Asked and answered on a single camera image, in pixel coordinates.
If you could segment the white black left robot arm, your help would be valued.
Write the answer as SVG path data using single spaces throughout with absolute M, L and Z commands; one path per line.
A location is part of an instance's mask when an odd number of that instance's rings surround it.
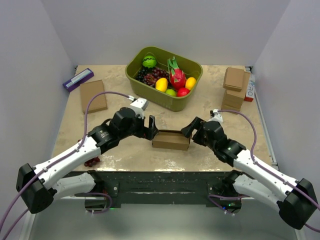
M 158 132 L 153 115 L 149 116 L 148 126 L 145 126 L 141 108 L 122 107 L 112 118 L 94 127 L 83 140 L 63 153 L 34 167 L 28 163 L 21 166 L 16 181 L 18 195 L 32 214 L 43 211 L 54 200 L 67 195 L 90 193 L 99 196 L 104 184 L 90 173 L 75 179 L 65 176 L 84 162 L 117 147 L 127 137 L 151 141 Z

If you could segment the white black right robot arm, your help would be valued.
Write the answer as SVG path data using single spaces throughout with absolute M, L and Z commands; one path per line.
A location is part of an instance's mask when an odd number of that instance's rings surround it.
M 320 207 L 312 183 L 305 178 L 289 177 L 255 157 L 244 145 L 227 137 L 221 120 L 221 117 L 209 121 L 196 117 L 181 132 L 196 144 L 211 149 L 221 162 L 241 171 L 235 179 L 223 183 L 223 192 L 230 197 L 237 193 L 246 195 L 270 206 L 294 229 L 306 226 Z

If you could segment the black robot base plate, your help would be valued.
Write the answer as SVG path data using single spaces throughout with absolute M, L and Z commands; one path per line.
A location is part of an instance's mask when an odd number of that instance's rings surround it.
M 188 171 L 91 171 L 98 180 L 94 193 L 104 196 L 87 196 L 85 208 L 101 211 L 111 206 L 120 208 L 124 204 L 149 205 L 205 205 L 217 207 L 235 214 L 240 211 L 242 201 L 232 187 L 239 172 L 188 172 Z

